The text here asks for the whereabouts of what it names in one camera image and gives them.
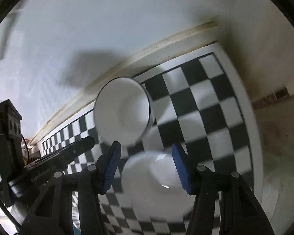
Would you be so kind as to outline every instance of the checkerboard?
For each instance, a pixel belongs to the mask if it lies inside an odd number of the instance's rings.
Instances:
[[[99,195],[104,222],[112,234],[185,234],[190,212],[175,222],[168,222],[143,217],[133,210],[121,185],[126,161],[141,151],[171,152],[172,144],[179,142],[199,164],[215,172],[238,171],[253,189],[253,164],[245,121],[232,85],[213,52],[157,75],[150,77],[146,72],[134,79],[149,92],[156,119],[140,142],[122,148],[112,187],[106,195]],[[65,171],[66,174],[79,172],[109,149],[96,132],[93,110],[45,140],[44,153],[88,135],[96,142],[94,148],[76,158]],[[75,208],[78,205],[77,192],[72,195],[72,204]],[[216,197],[216,233],[219,225],[219,200]]]

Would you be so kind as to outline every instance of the white bowl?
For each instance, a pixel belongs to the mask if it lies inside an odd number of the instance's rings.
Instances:
[[[148,93],[134,79],[120,77],[99,92],[94,107],[97,132],[107,144],[138,142],[154,121]]]

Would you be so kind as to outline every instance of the metal bolt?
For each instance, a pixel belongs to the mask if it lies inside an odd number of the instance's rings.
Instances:
[[[198,169],[199,171],[205,171],[205,170],[206,170],[206,167],[203,166],[203,165],[198,165],[198,166],[197,166],[197,169]]]
[[[89,171],[95,170],[96,168],[97,168],[97,166],[96,166],[95,164],[91,164],[91,165],[89,165],[89,166],[87,167],[87,169],[88,169]]]
[[[232,175],[232,177],[234,177],[234,178],[238,178],[238,177],[240,176],[240,174],[239,174],[238,172],[236,172],[236,171],[233,171],[233,172],[231,173],[231,175]]]
[[[53,174],[53,176],[54,176],[55,178],[59,178],[59,177],[62,176],[62,172],[61,172],[61,171],[57,171],[57,172],[55,172],[55,173]]]

